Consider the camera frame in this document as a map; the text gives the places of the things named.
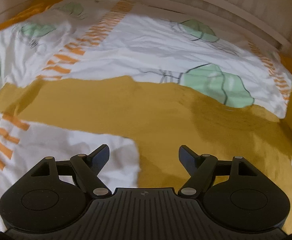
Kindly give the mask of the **mustard yellow knit sweater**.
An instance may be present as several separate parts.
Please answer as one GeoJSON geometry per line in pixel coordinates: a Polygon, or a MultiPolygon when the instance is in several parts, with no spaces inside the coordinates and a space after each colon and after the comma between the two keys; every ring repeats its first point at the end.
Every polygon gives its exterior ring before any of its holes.
{"type": "Polygon", "coordinates": [[[38,79],[0,90],[0,113],[70,130],[132,139],[142,158],[138,184],[181,185],[175,157],[181,145],[231,158],[242,154],[292,199],[292,94],[284,119],[263,107],[231,108],[176,83],[38,79]]]}

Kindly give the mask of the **white leaf-print duvet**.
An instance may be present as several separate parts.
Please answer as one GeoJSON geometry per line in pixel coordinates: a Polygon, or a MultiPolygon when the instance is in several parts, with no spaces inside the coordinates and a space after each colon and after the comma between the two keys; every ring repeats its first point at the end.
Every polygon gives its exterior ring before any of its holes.
{"type": "MultiPolygon", "coordinates": [[[[292,74],[276,52],[205,18],[131,0],[63,0],[0,31],[0,90],[6,84],[24,88],[38,79],[121,76],[176,83],[231,108],[257,105],[279,119],[285,118],[292,90],[292,74]]],[[[99,174],[107,187],[143,187],[138,184],[142,158],[132,139],[35,121],[22,126],[0,113],[0,198],[43,157],[66,160],[101,144],[111,151],[99,174]]],[[[175,160],[185,171],[178,150],[175,160]]]]}

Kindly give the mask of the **orange bed sheet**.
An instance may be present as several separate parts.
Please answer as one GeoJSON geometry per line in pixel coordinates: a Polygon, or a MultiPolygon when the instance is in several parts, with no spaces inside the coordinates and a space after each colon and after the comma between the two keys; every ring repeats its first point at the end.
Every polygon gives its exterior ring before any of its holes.
{"type": "Polygon", "coordinates": [[[29,5],[25,10],[14,15],[12,18],[0,23],[0,31],[6,29],[16,23],[23,22],[28,18],[47,11],[54,4],[59,3],[63,0],[33,0],[31,5],[29,5]]]}

